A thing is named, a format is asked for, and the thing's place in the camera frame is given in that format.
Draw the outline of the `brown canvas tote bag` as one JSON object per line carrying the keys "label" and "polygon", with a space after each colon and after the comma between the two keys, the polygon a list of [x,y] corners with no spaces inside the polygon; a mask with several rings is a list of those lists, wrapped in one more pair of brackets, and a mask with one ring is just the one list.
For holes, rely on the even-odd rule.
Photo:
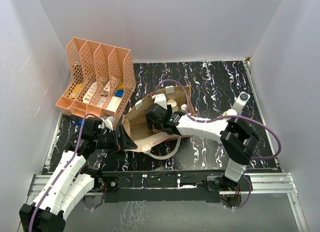
{"label": "brown canvas tote bag", "polygon": [[[122,119],[122,125],[126,130],[129,137],[138,146],[137,149],[125,150],[125,152],[144,153],[150,157],[158,160],[166,160],[173,157],[179,149],[182,135],[169,135],[165,132],[154,133],[148,130],[145,110],[153,104],[151,95],[164,93],[166,100],[175,100],[177,102],[178,111],[181,112],[181,105],[187,104],[187,99],[191,98],[192,87],[189,86],[167,86],[165,88],[157,89],[154,93],[148,94],[143,99],[136,102],[135,106],[126,114]],[[187,111],[191,114],[195,114],[195,110],[192,104],[187,105]],[[172,152],[167,155],[154,155],[151,150],[165,142],[170,140],[176,140],[176,146]]]}

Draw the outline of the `white bottle with black cap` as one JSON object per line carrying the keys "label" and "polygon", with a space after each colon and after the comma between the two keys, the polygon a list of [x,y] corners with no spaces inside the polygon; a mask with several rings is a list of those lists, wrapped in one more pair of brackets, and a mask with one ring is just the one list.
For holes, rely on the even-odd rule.
{"label": "white bottle with black cap", "polygon": [[231,108],[235,110],[239,115],[242,112],[242,109],[244,108],[248,100],[250,99],[250,97],[250,94],[246,92],[241,92],[239,96],[236,98]]}

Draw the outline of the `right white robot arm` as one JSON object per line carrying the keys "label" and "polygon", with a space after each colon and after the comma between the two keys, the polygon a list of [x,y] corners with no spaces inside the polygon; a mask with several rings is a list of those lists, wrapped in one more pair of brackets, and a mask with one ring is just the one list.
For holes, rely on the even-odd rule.
{"label": "right white robot arm", "polygon": [[229,157],[222,178],[215,187],[236,190],[241,177],[253,157],[259,136],[237,115],[226,118],[196,118],[184,112],[173,112],[158,104],[150,105],[144,112],[148,130],[157,129],[169,135],[198,136],[214,140],[223,145]]}

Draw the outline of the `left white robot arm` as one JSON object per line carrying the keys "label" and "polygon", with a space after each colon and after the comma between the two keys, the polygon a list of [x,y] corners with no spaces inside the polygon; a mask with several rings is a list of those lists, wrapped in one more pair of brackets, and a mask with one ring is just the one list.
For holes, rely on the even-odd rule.
{"label": "left white robot arm", "polygon": [[63,231],[70,212],[87,192],[107,191],[102,171],[85,165],[97,149],[118,152],[137,145],[123,126],[114,130],[109,119],[87,114],[44,188],[31,204],[22,205],[19,216],[24,231]]}

